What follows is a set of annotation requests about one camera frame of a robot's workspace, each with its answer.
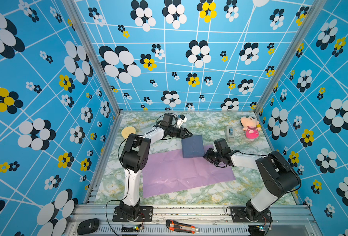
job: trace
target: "blue wall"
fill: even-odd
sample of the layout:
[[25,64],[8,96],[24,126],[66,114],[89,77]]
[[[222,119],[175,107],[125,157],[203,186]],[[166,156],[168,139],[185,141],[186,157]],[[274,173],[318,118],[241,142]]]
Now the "blue wall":
[[0,235],[63,231],[113,123],[75,29],[60,1],[0,1]]
[[348,235],[348,1],[329,0],[260,112],[323,235]]
[[121,109],[250,111],[312,3],[75,2]]

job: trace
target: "doll's head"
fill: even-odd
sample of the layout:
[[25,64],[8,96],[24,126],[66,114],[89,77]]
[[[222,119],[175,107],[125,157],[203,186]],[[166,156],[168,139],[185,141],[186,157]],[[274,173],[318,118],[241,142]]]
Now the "doll's head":
[[243,116],[241,118],[241,125],[243,127],[247,127],[247,126],[256,127],[258,124],[259,124],[259,121],[253,116]]

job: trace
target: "green and white marble surface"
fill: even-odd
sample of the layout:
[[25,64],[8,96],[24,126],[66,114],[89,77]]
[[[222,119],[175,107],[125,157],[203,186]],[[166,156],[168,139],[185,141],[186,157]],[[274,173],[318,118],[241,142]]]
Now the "green and white marble surface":
[[[157,118],[164,112],[124,112],[118,136],[115,139],[95,204],[106,204],[109,200],[122,199],[124,194],[124,170],[118,160],[118,148],[124,140],[121,131],[126,126],[136,128],[138,134],[152,127]],[[271,152],[269,144],[262,131],[255,140],[247,139],[242,130],[240,118],[255,116],[253,112],[177,112],[187,117],[182,127],[187,128],[193,135],[202,135],[203,144],[213,144],[215,139],[225,138],[226,125],[236,130],[236,142],[228,143],[232,150],[238,149],[246,153],[267,154]],[[151,145],[150,154],[181,149],[181,139],[172,138],[160,140]],[[244,205],[263,187],[259,171],[244,167],[232,167],[235,181],[193,188],[189,190],[162,194],[143,198],[143,176],[140,181],[140,204],[201,204],[201,205]],[[276,205],[295,205],[291,194],[286,194]]]

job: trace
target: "purple cloth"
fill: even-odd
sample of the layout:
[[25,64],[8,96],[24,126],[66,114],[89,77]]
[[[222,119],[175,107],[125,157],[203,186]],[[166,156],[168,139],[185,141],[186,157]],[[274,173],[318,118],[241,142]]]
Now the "purple cloth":
[[[204,150],[213,147],[208,145]],[[204,158],[183,158],[182,149],[150,154],[143,169],[144,198],[236,180],[230,166],[217,168]]]

